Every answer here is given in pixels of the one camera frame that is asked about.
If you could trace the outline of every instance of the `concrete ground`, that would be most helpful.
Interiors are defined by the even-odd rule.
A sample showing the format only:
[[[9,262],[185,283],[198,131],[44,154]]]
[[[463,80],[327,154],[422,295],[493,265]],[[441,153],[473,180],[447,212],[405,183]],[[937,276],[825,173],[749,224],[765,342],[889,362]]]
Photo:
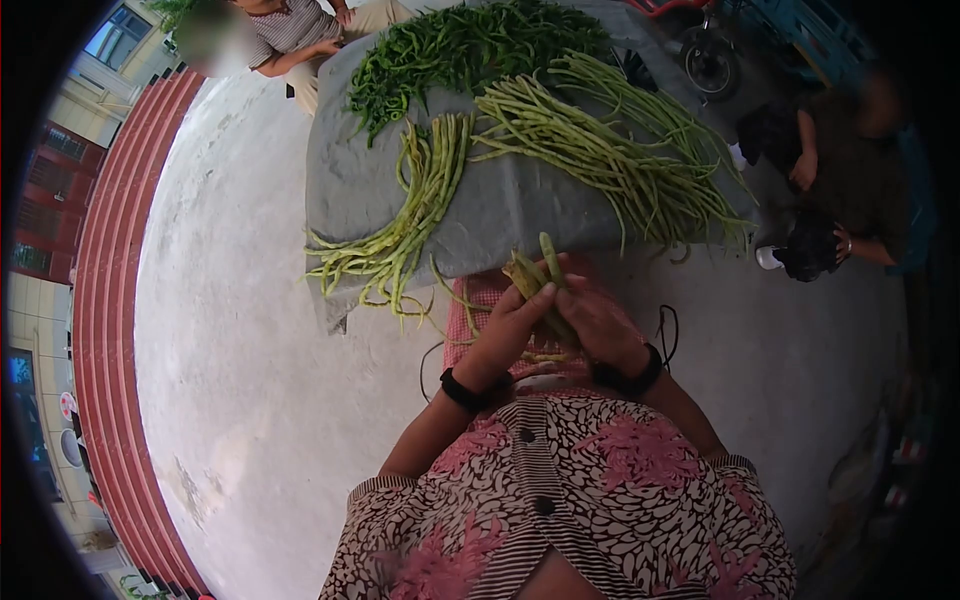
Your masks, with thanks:
[[[347,494],[422,408],[420,357],[440,340],[429,327],[401,336],[389,313],[364,308],[346,336],[324,336],[297,282],[309,121],[283,89],[256,73],[204,84],[160,178],[137,281],[151,458],[220,600],[319,592]],[[763,93],[748,86],[722,110]],[[762,204],[784,202],[763,164],[748,177]],[[852,260],[802,284],[704,248],[682,266],[649,254],[595,258],[648,335],[660,304],[678,311],[674,377],[727,448],[756,463],[802,563],[826,523],[830,470],[893,372],[900,279]],[[440,358],[426,362],[431,394]]]

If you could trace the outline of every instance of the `building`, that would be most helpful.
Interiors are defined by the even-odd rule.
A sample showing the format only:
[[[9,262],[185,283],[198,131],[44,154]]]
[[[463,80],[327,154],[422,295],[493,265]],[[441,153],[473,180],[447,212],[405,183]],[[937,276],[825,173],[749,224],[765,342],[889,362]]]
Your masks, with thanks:
[[[118,3],[57,93],[29,166],[12,270],[70,284],[107,150],[144,87],[180,63],[145,3]]]
[[[73,295],[87,213],[96,205],[94,192],[103,178],[139,175],[135,168],[108,175],[104,168],[111,148],[128,117],[139,121],[134,128],[141,131],[143,113],[170,121],[167,113],[174,107],[172,102],[151,100],[148,107],[138,107],[140,117],[132,116],[141,98],[161,96],[157,89],[173,84],[168,78],[180,76],[184,67],[176,46],[160,30],[160,21],[145,2],[117,3],[69,70],[28,167],[7,289],[8,369],[13,397],[29,428],[36,470],[75,548],[118,597],[125,596],[121,583],[135,587],[142,597],[151,597],[157,587],[143,583],[149,573],[131,558],[135,552],[118,543],[122,527],[113,526],[116,523],[101,508],[101,491],[91,481],[90,462],[96,457],[71,442],[79,420],[65,416],[70,413],[63,412],[61,397],[77,396]],[[190,85],[195,93],[199,83]],[[177,100],[188,105],[192,93],[178,94]]]

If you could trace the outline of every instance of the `black bag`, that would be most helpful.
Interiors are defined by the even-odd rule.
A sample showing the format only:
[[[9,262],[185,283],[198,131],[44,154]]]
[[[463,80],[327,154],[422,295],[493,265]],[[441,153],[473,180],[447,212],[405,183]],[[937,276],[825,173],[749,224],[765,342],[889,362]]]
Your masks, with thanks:
[[[786,248],[774,250],[774,258],[798,281],[813,281],[823,271],[833,273],[840,266],[836,261],[840,238],[833,234],[836,229],[829,215],[801,210],[787,237]]]

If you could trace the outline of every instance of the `red checkered cloth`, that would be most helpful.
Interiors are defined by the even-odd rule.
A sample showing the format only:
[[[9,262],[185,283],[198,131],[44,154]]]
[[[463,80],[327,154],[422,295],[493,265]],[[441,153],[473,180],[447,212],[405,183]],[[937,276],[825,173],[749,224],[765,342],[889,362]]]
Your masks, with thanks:
[[[593,277],[591,277],[592,269],[584,259],[578,259],[572,268],[567,268],[566,270],[575,275],[587,276],[591,280],[595,280]],[[471,303],[494,306],[500,300],[500,297],[503,296],[504,291],[506,291],[506,289],[510,286],[510,280],[498,271],[487,271],[485,273],[476,275],[458,277],[453,282],[453,293],[457,294],[458,296],[462,296],[464,293],[464,286],[467,286],[468,300]],[[596,284],[592,284],[592,289],[602,296],[604,303],[611,311],[619,311],[619,313],[625,317],[625,323],[633,323],[633,320],[627,317],[626,311],[613,298],[613,296],[610,295],[610,293],[603,290]],[[483,331],[483,328],[487,325],[487,321],[490,319],[490,313],[481,310],[471,310],[470,313],[473,316],[473,321],[477,329]],[[637,329],[635,325],[632,326],[632,333],[641,343],[646,343],[646,338],[642,333],[640,333],[639,329]],[[470,332],[470,327],[467,322],[467,310],[460,302],[456,300],[450,301],[450,310],[446,317],[446,337],[448,341],[444,342],[445,370],[456,365],[457,362],[467,354],[470,348],[469,345],[456,344],[450,340],[456,341],[473,339],[473,334]],[[527,351],[534,354],[544,353],[543,349],[537,349],[532,342],[527,346]],[[559,353],[557,350],[547,350],[547,352]],[[573,380],[589,378],[587,361],[585,361],[582,357],[577,357],[563,362],[539,363],[521,359],[516,361],[514,365],[510,367],[510,374],[514,376],[514,381],[518,381],[531,375],[544,373],[560,373],[570,377]]]

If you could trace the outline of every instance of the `motorcycle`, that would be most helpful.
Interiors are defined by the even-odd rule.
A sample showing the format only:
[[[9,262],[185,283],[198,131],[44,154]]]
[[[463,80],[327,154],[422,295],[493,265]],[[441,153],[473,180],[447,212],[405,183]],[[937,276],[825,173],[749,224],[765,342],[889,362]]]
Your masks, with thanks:
[[[674,34],[664,48],[677,57],[686,76],[708,102],[723,102],[736,93],[742,76],[740,57],[733,41],[720,28],[716,0],[627,2],[656,20],[666,33]]]

